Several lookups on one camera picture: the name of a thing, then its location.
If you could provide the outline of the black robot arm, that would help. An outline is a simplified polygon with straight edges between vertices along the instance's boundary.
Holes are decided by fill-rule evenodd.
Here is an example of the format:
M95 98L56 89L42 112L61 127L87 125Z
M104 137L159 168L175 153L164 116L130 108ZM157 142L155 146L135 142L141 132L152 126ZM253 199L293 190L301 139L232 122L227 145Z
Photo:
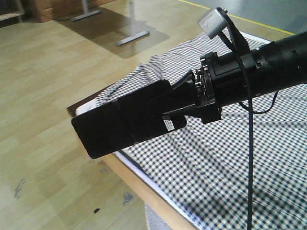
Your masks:
M165 116L187 115L203 123L221 119L222 107L277 92L307 81L307 34L300 33L245 55L215 52L147 106Z

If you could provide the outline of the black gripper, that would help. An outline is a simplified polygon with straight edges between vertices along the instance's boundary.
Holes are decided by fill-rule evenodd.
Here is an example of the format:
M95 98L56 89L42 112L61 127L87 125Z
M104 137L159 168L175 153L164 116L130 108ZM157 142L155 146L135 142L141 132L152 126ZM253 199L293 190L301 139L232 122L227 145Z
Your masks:
M233 53L201 57L196 74L189 70L147 105L161 114L193 114L204 124L222 119L222 107L247 99L242 68Z

